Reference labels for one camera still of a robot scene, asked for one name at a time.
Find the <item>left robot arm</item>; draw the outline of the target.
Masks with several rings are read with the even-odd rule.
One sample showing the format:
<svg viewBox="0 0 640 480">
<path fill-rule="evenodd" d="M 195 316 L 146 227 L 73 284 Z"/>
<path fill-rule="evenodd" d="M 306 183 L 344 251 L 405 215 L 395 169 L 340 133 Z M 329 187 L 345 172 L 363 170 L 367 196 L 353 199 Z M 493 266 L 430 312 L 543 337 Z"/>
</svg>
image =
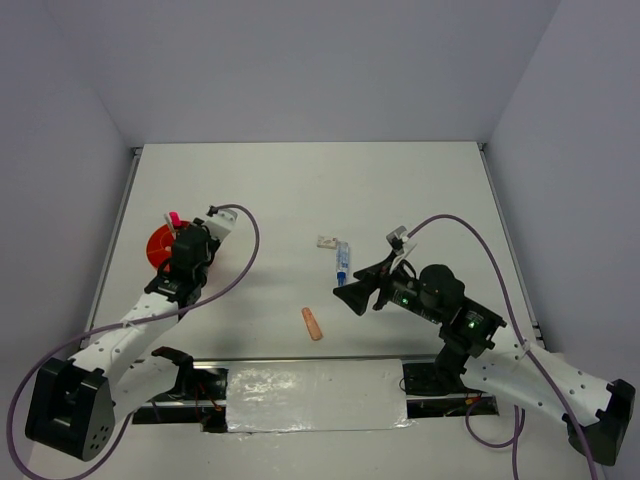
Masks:
<svg viewBox="0 0 640 480">
<path fill-rule="evenodd" d="M 193 392 L 193 370 L 143 353 L 200 299 L 209 266 L 235 223 L 234 213 L 222 210 L 178 229 L 170 256 L 115 329 L 66 360 L 44 363 L 27 416 L 28 439 L 90 461 L 115 425 L 144 403 L 144 392 L 175 399 Z"/>
</svg>

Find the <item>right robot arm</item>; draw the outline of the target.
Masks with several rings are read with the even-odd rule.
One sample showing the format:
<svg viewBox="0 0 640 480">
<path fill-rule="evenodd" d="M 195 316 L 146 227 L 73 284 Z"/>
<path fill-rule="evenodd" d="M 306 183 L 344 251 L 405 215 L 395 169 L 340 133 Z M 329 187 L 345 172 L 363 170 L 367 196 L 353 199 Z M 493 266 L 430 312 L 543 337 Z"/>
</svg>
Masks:
<svg viewBox="0 0 640 480">
<path fill-rule="evenodd" d="M 436 383 L 502 397 L 566 424 L 568 441 L 604 466 L 615 464 L 632 418 L 635 388 L 594 377 L 535 343 L 519 341 L 501 316 L 468 298 L 445 265 L 417 272 L 390 254 L 360 270 L 334 295 L 356 315 L 389 303 L 439 328 L 444 342 L 435 360 Z"/>
</svg>

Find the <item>blue glue bottle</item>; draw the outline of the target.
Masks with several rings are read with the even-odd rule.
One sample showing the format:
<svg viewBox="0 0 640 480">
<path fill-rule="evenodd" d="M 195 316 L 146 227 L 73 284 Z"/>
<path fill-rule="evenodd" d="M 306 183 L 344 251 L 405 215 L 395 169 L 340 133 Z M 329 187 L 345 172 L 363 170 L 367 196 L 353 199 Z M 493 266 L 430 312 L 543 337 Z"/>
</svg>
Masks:
<svg viewBox="0 0 640 480">
<path fill-rule="evenodd" d="M 350 267 L 349 244 L 344 241 L 337 243 L 336 249 L 336 278 L 337 285 L 342 287 L 346 284 Z"/>
</svg>

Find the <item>green clear pen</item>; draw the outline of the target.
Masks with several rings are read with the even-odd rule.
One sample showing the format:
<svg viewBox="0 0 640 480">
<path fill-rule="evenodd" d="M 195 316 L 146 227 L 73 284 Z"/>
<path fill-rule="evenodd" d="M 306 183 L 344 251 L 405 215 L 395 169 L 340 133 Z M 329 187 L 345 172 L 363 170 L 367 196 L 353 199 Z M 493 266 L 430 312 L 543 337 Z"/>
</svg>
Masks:
<svg viewBox="0 0 640 480">
<path fill-rule="evenodd" d="M 170 216 L 167 213 L 165 213 L 163 215 L 163 217 L 164 217 L 165 223 L 166 223 L 169 231 L 171 232 L 172 235 L 175 235 L 175 229 L 173 227 L 173 223 L 172 223 L 172 220 L 171 220 Z"/>
</svg>

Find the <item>pink highlighter black body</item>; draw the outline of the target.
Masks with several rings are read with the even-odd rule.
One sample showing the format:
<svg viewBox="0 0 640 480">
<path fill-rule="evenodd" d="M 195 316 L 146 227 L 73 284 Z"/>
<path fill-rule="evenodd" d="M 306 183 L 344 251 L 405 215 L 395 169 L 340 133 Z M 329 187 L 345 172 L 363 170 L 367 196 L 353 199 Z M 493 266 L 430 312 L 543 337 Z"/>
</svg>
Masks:
<svg viewBox="0 0 640 480">
<path fill-rule="evenodd" d="M 181 222 L 179 214 L 177 212 L 175 212 L 175 211 L 171 211 L 171 212 L 168 213 L 168 215 L 170 216 L 170 218 L 172 220 L 173 227 L 174 227 L 175 231 L 180 229 L 182 227 L 182 222 Z"/>
</svg>

